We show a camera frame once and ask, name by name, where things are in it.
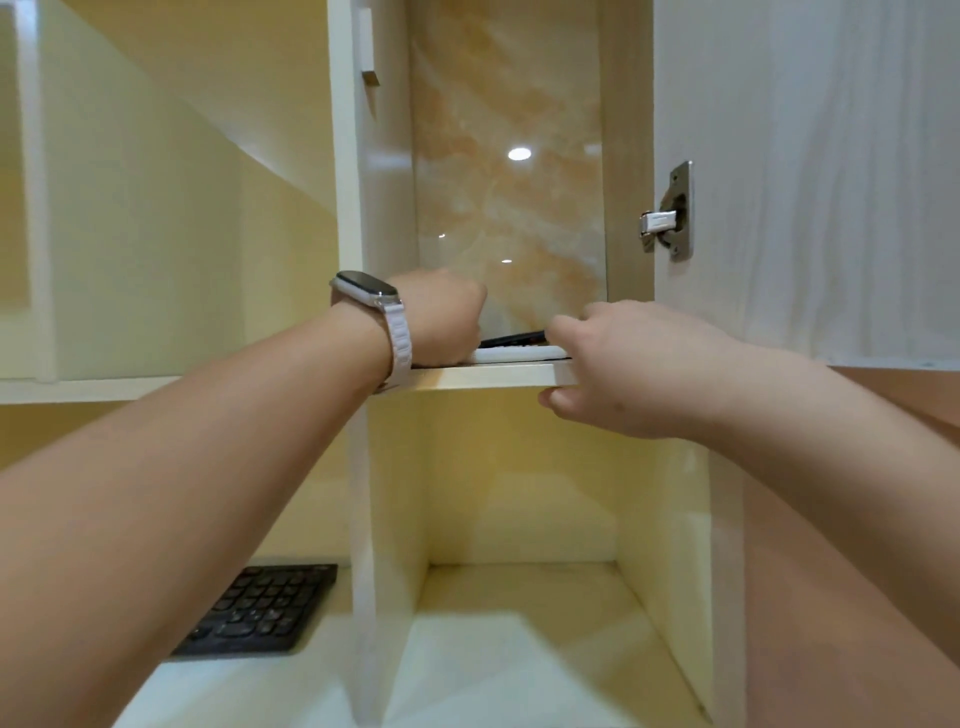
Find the black keyboard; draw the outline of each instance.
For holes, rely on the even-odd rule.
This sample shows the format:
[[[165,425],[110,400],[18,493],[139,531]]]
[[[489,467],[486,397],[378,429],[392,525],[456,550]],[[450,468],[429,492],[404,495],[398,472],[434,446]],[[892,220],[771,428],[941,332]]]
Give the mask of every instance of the black keyboard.
[[[247,567],[172,657],[290,652],[336,580],[331,564]]]

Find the marble wall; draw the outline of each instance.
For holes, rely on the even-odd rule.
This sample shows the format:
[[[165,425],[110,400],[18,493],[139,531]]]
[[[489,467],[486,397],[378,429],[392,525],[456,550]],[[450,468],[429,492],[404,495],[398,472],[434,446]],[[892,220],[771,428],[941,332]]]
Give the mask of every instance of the marble wall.
[[[420,259],[489,286],[485,336],[606,297],[597,2],[410,1]]]

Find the metal hinge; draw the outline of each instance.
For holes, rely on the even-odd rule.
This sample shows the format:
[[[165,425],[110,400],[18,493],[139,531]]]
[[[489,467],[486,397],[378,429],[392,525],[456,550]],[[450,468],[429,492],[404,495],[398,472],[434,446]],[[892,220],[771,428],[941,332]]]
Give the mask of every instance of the metal hinge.
[[[660,211],[640,217],[640,239],[646,253],[652,253],[659,240],[675,263],[693,256],[692,161],[685,161],[670,173],[670,186],[660,201]]]

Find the watch strap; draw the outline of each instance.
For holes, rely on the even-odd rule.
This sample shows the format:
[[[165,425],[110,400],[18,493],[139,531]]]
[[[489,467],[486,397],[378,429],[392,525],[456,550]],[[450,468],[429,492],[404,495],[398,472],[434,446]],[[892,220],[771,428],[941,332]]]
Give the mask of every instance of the watch strap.
[[[388,303],[380,310],[383,311],[387,330],[390,332],[390,343],[394,349],[394,368],[377,392],[406,384],[414,362],[414,345],[410,339],[410,328],[407,326],[403,303]]]

